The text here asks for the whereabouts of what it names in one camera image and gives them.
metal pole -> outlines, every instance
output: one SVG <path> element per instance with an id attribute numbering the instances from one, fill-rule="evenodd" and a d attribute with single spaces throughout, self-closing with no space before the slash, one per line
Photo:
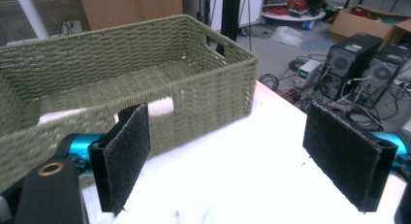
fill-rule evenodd
<path id="1" fill-rule="evenodd" d="M 32 0 L 18 0 L 18 3 L 24 10 L 24 13 L 27 16 L 31 27 L 37 35 L 37 38 L 39 38 L 40 40 L 47 39 L 48 32 L 46 31 L 46 28 L 43 25 L 43 22 L 40 19 L 39 13 L 37 12 L 36 7 L 34 7 Z"/>
<path id="2" fill-rule="evenodd" d="M 221 34 L 233 41 L 237 40 L 239 6 L 241 0 L 223 0 L 223 12 L 221 18 Z M 216 51 L 224 55 L 224 48 L 217 46 Z"/>
<path id="3" fill-rule="evenodd" d="M 349 4 L 350 4 L 350 0 L 347 0 L 347 1 L 345 2 L 344 9 L 348 8 L 348 5 L 349 5 Z"/>

electronic device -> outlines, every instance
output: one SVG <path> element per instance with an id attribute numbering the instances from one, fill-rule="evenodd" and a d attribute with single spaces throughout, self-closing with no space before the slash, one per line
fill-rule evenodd
<path id="1" fill-rule="evenodd" d="M 310 59 L 305 64 L 300 66 L 297 71 L 294 84 L 296 87 L 302 88 L 312 84 L 317 78 L 318 72 L 321 68 L 321 62 Z"/>
<path id="2" fill-rule="evenodd" d="M 335 101 L 347 95 L 354 87 L 353 82 L 344 86 L 348 80 L 328 73 L 319 82 L 318 88 L 324 96 Z"/>
<path id="3" fill-rule="evenodd" d="M 374 108 L 375 104 L 387 90 L 388 86 L 396 77 L 401 66 L 411 57 L 409 48 L 400 47 L 394 44 L 388 44 L 381 49 L 371 59 L 368 68 L 364 71 L 364 80 L 359 83 L 352 95 L 351 100 L 367 108 Z"/>
<path id="4" fill-rule="evenodd" d="M 336 43 L 330 48 L 326 60 L 326 66 L 331 66 L 329 74 L 359 78 L 381 43 L 381 38 L 365 33 L 357 33 Z"/>

red object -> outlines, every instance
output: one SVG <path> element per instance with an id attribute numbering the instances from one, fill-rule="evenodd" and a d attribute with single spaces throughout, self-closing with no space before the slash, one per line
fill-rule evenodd
<path id="1" fill-rule="evenodd" d="M 307 9 L 307 6 L 305 4 L 304 0 L 287 0 L 288 7 L 289 8 L 296 8 L 300 10 L 305 10 Z"/>
<path id="2" fill-rule="evenodd" d="M 351 9 L 350 14 L 354 16 L 367 17 L 367 10 L 364 10 L 362 8 L 353 8 Z"/>
<path id="3" fill-rule="evenodd" d="M 279 90 L 276 93 L 291 104 L 296 103 L 296 101 L 300 98 L 300 90 L 297 88 Z"/>
<path id="4" fill-rule="evenodd" d="M 278 15 L 278 16 L 284 16 L 288 14 L 288 8 L 287 7 L 270 7 L 266 9 L 266 13 Z"/>

wall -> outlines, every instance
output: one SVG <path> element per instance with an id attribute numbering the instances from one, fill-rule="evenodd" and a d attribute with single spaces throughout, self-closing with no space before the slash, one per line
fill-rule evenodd
<path id="1" fill-rule="evenodd" d="M 346 0 L 327 0 L 327 2 L 340 4 L 345 4 L 345 1 Z M 360 0 L 351 0 L 350 5 L 356 5 L 359 2 Z M 395 6 L 394 3 L 395 0 L 363 0 L 363 5 L 366 5 L 368 7 L 380 9 L 386 12 L 390 12 L 391 9 L 393 9 L 393 13 L 411 16 L 411 8 L 409 8 L 411 0 L 398 0 Z"/>
<path id="2" fill-rule="evenodd" d="M 89 30 L 81 0 L 33 0 L 39 15 L 51 34 L 58 34 L 63 20 L 80 20 L 83 31 Z M 0 0 L 0 46 L 8 42 L 36 38 L 17 0 Z"/>

black foam pad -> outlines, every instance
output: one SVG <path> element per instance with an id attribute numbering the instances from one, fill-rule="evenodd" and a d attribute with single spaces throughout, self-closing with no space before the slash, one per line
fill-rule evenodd
<path id="1" fill-rule="evenodd" d="M 121 111 L 119 122 L 88 148 L 102 211 L 118 215 L 151 149 L 148 107 Z"/>
<path id="2" fill-rule="evenodd" d="M 359 211 L 376 211 L 397 146 L 376 139 L 343 111 L 314 102 L 308 111 L 303 147 Z"/>
<path id="3" fill-rule="evenodd" d="M 150 148 L 148 110 L 144 104 L 135 109 L 104 152 L 114 215 L 118 215 L 126 204 Z"/>

